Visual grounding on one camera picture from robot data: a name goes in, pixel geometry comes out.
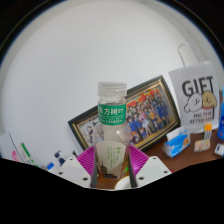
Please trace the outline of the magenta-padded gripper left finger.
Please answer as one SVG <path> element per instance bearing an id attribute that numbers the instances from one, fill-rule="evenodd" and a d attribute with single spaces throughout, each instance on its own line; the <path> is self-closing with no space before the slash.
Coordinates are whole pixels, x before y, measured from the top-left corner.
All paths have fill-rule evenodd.
<path id="1" fill-rule="evenodd" d="M 69 157 L 56 174 L 84 188 L 95 188 L 97 184 L 97 165 L 94 147 L 83 151 L 76 158 Z"/>

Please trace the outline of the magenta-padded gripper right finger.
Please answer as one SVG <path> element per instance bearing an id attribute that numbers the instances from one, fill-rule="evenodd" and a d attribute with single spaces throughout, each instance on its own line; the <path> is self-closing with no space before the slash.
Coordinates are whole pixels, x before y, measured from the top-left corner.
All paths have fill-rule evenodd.
<path id="1" fill-rule="evenodd" d="M 132 188 L 143 187 L 171 174 L 157 156 L 148 156 L 133 146 L 129 148 L 128 164 Z"/>

